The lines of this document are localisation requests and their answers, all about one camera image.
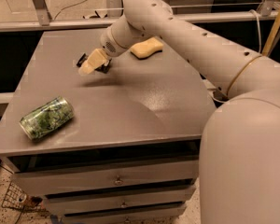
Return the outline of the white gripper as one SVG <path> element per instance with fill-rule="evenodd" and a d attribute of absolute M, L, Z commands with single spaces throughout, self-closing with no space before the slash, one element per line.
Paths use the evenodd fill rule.
<path fill-rule="evenodd" d="M 96 68 L 99 68 L 107 63 L 108 56 L 120 56 L 128 49 L 124 42 L 124 29 L 114 28 L 113 26 L 108 27 L 100 38 L 102 49 L 95 49 L 79 67 L 78 73 L 81 76 L 86 76 L 93 72 Z"/>

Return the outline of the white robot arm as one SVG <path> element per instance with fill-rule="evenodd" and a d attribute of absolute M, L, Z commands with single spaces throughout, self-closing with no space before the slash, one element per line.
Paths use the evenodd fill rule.
<path fill-rule="evenodd" d="M 280 63 L 180 20 L 162 0 L 125 0 L 80 74 L 151 36 L 229 99 L 203 128 L 201 223 L 280 224 Z"/>

